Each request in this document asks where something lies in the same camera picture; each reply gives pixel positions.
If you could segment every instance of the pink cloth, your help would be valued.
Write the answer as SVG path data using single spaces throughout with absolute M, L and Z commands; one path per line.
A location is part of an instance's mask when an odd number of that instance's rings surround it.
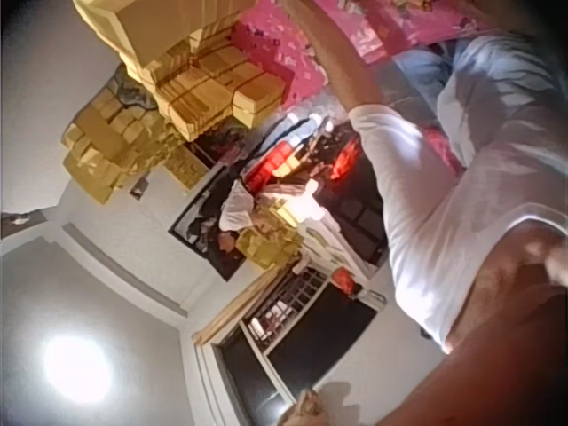
M 435 1 L 431 12 L 413 5 L 396 7 L 391 0 L 359 2 L 367 9 L 365 15 L 340 10 L 337 0 L 318 0 L 368 63 L 417 44 L 440 42 L 479 30 L 477 22 L 452 9 L 451 0 Z M 315 95 L 327 84 L 313 51 L 306 48 L 305 36 L 271 0 L 259 0 L 257 7 L 244 14 L 234 30 L 233 42 L 253 62 L 287 83 L 284 107 Z

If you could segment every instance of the cardboard box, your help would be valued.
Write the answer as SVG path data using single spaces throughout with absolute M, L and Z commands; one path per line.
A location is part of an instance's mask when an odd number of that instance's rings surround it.
M 189 38 L 191 40 L 201 42 L 219 33 L 225 32 L 227 29 L 231 30 L 232 26 L 236 24 L 241 18 L 240 13 L 235 13 L 234 15 L 227 16 L 221 20 L 217 20 L 212 24 L 201 27 L 196 31 L 193 31 Z
M 107 87 L 105 87 L 97 94 L 97 96 L 93 98 L 91 105 L 93 105 L 97 110 L 101 111 L 105 107 L 105 105 L 113 98 L 113 93 Z
M 99 111 L 107 122 L 111 122 L 123 109 L 124 105 L 121 101 L 112 97 Z
M 166 83 L 190 66 L 192 49 L 189 42 L 182 41 L 146 67 L 140 66 L 136 60 L 124 53 L 121 53 L 120 57 L 130 77 L 143 84 L 148 90 L 155 91 L 157 86 Z
M 132 122 L 122 134 L 122 137 L 129 145 L 142 145 L 150 140 L 150 132 L 146 130 L 144 124 L 136 120 Z
M 190 68 L 154 94 L 160 112 L 187 140 L 231 114 L 233 95 L 200 69 Z
M 272 74 L 261 74 L 242 85 L 234 93 L 234 105 L 250 113 L 258 113 L 281 99 L 286 84 Z
M 74 123 L 69 124 L 67 130 L 63 134 L 63 138 L 61 138 L 61 143 L 65 148 L 68 150 L 73 149 L 73 146 L 77 143 L 79 139 L 81 139 L 84 135 L 83 131 L 79 129 Z
M 209 168 L 187 147 L 178 147 L 164 163 L 165 168 L 186 189 L 192 189 Z
M 213 78 L 219 77 L 245 62 L 247 62 L 245 54 L 234 46 L 208 52 L 197 59 L 200 70 Z
M 126 140 L 116 133 L 104 120 L 102 113 L 87 105 L 75 118 L 74 123 L 83 131 L 95 149 L 112 161 L 120 152 L 128 149 Z
M 231 46 L 231 29 L 226 29 L 213 35 L 212 37 L 204 38 L 203 40 L 193 40 L 189 38 L 190 51 L 193 55 L 199 55 L 208 51 L 215 51 L 222 47 Z
M 274 113 L 274 111 L 278 109 L 281 101 L 282 99 L 278 98 L 274 100 L 274 102 L 272 102 L 270 105 L 266 106 L 262 111 L 255 114 L 239 108 L 238 106 L 233 106 L 233 116 L 248 128 L 254 129 L 255 127 L 258 127 L 260 124 L 262 124 L 264 120 L 270 117 Z
M 279 106 L 285 83 L 247 62 L 216 78 L 233 93 L 233 115 L 249 128 L 257 127 Z
M 110 128 L 119 135 L 122 135 L 126 128 L 135 120 L 134 115 L 130 109 L 123 109 L 118 115 L 110 122 Z
M 110 185 L 102 185 L 87 168 L 80 167 L 78 161 L 69 154 L 63 161 L 63 165 L 71 177 L 79 186 L 94 200 L 100 204 L 106 204 L 113 194 L 114 188 Z
M 256 0 L 74 0 L 74 4 L 101 39 L 146 67 L 198 29 L 243 12 Z

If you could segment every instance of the hand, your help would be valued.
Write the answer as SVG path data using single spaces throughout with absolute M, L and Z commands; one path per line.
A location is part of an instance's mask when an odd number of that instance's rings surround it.
M 568 288 L 568 247 L 553 248 L 544 264 L 550 279 Z

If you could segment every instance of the bright light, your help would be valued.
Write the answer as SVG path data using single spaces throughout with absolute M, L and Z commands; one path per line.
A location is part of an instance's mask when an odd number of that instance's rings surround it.
M 334 131 L 335 125 L 329 121 L 326 123 L 326 132 L 327 133 L 331 133 L 332 131 Z
M 310 114 L 309 115 L 312 120 L 318 124 L 318 127 L 323 123 L 323 117 L 319 114 Z
M 318 191 L 318 188 L 320 187 L 320 184 L 318 183 L 317 180 L 313 180 L 310 179 L 308 181 L 308 184 L 305 186 L 305 192 L 308 195 L 314 195 L 316 193 L 316 191 Z
M 110 369 L 103 351 L 79 337 L 57 337 L 43 360 L 47 380 L 78 404 L 99 402 L 110 389 Z
M 298 118 L 298 116 L 294 113 L 288 113 L 288 119 L 293 123 L 293 124 L 298 124 L 300 122 L 300 119 Z

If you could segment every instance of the person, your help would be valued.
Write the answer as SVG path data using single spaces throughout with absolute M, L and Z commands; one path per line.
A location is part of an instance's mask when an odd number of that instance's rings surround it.
M 427 90 L 465 169 L 456 177 L 383 104 L 364 60 L 315 1 L 279 4 L 373 164 L 397 302 L 451 354 L 381 424 L 536 424 L 529 419 L 546 413 L 540 402 L 566 377 L 566 289 L 552 284 L 568 284 L 568 131 L 552 71 L 508 33 L 406 54 L 419 60 L 406 70 L 411 82 L 439 82 Z

